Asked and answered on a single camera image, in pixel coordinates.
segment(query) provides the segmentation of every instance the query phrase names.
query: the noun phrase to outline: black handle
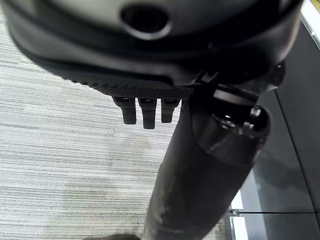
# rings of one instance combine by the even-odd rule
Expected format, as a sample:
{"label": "black handle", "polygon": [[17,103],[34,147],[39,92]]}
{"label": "black handle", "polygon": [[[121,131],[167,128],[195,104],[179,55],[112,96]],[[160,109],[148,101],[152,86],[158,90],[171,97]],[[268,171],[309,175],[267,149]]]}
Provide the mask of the black handle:
{"label": "black handle", "polygon": [[232,124],[184,102],[146,217],[146,240],[199,240],[228,209],[270,130],[267,112]]}

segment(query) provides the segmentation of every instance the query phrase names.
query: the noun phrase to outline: glass panel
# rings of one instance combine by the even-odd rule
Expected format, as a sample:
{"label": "glass panel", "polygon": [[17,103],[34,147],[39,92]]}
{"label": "glass panel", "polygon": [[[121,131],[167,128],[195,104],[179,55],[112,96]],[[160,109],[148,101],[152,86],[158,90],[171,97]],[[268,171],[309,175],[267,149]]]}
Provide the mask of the glass panel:
{"label": "glass panel", "polygon": [[226,240],[318,240],[320,229],[314,213],[227,213]]}
{"label": "glass panel", "polygon": [[302,22],[320,48],[320,1],[305,0],[301,8],[301,13]]}
{"label": "glass panel", "polygon": [[272,114],[271,134],[240,195],[232,202],[236,207],[231,205],[231,208],[245,212],[313,212],[306,182],[275,93],[264,93],[259,104]]}

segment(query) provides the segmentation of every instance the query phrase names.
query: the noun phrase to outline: black clip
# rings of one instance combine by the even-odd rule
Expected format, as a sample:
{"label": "black clip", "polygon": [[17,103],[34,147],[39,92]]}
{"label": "black clip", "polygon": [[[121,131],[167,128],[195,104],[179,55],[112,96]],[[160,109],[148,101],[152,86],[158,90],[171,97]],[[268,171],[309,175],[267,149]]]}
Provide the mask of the black clip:
{"label": "black clip", "polygon": [[174,110],[178,107],[180,100],[177,99],[161,99],[161,122],[169,124],[172,122]]}
{"label": "black clip", "polygon": [[142,109],[143,128],[154,129],[156,119],[157,99],[138,98],[139,105]]}
{"label": "black clip", "polygon": [[113,96],[112,99],[114,103],[122,110],[124,124],[136,124],[136,99],[118,96]]}

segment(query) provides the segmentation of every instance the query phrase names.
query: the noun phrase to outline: gray carpet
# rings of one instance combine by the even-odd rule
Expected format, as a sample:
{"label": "gray carpet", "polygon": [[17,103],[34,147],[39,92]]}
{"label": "gray carpet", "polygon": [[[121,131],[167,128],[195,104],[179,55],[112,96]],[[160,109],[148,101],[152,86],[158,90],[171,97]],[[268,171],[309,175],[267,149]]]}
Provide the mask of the gray carpet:
{"label": "gray carpet", "polygon": [[[143,237],[178,121],[124,125],[110,96],[54,76],[14,46],[0,10],[0,239]],[[207,238],[224,240],[220,222]]]}

